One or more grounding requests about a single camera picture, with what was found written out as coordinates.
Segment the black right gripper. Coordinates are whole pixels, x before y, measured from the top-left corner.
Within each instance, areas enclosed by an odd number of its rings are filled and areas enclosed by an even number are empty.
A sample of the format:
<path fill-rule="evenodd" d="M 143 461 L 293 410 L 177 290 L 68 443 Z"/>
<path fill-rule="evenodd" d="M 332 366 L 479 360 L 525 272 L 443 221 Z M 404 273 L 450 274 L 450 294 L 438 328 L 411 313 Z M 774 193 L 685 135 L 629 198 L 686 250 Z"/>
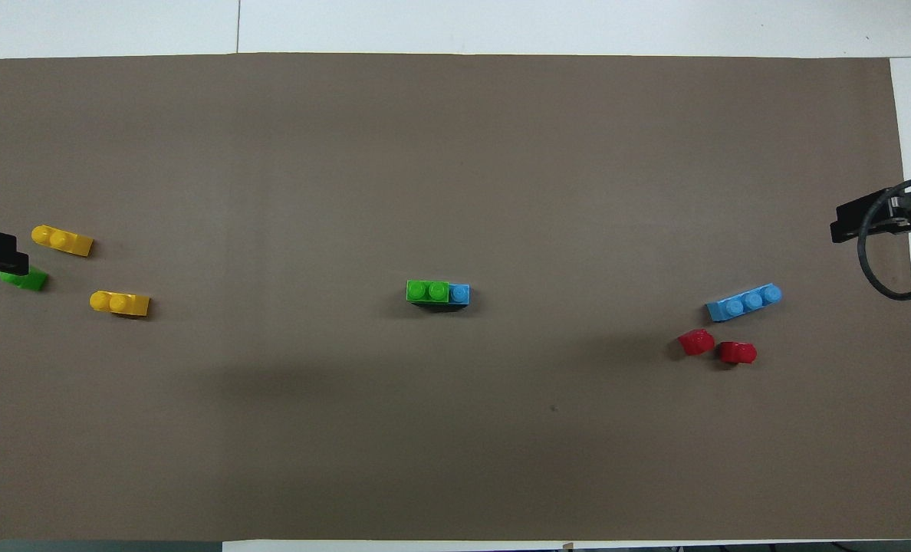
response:
<path fill-rule="evenodd" d="M 839 242 L 855 240 L 863 227 L 870 207 L 882 194 L 883 191 L 877 191 L 838 206 L 835 209 L 837 220 L 830 224 L 831 241 L 839 244 Z M 908 233 L 911 233 L 911 191 L 903 191 L 880 203 L 879 208 L 870 218 L 868 235 Z"/>

